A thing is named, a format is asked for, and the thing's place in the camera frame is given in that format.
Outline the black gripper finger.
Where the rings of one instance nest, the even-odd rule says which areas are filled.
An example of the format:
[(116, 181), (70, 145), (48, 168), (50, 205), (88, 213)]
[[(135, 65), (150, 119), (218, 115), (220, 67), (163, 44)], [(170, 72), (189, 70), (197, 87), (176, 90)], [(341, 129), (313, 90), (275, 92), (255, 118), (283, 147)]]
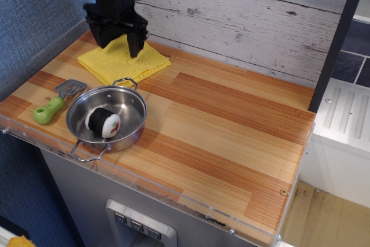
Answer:
[(138, 56), (139, 52), (143, 49), (145, 43), (145, 32), (138, 34), (130, 33), (127, 35), (127, 42), (129, 47), (129, 54), (131, 58)]
[(90, 31), (97, 43), (101, 48), (105, 48), (111, 41), (122, 36), (122, 32), (117, 28), (108, 25), (89, 23)]

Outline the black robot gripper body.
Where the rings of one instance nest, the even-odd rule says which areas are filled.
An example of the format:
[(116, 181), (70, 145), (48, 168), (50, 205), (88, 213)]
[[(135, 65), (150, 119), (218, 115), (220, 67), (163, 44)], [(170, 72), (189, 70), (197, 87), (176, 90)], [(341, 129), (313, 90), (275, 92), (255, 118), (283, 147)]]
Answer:
[(145, 32), (147, 39), (147, 20), (135, 11), (136, 0), (95, 0), (85, 3), (86, 19), (89, 23), (108, 25), (123, 34)]

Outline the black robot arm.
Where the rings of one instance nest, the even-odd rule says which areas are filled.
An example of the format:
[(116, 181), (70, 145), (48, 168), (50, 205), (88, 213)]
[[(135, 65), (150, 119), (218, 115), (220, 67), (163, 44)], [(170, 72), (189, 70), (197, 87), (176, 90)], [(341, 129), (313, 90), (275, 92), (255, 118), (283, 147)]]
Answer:
[(90, 31), (101, 48), (122, 35), (127, 36), (129, 54), (138, 56), (147, 39), (148, 21), (135, 11), (140, 0), (95, 0), (85, 3), (86, 20)]

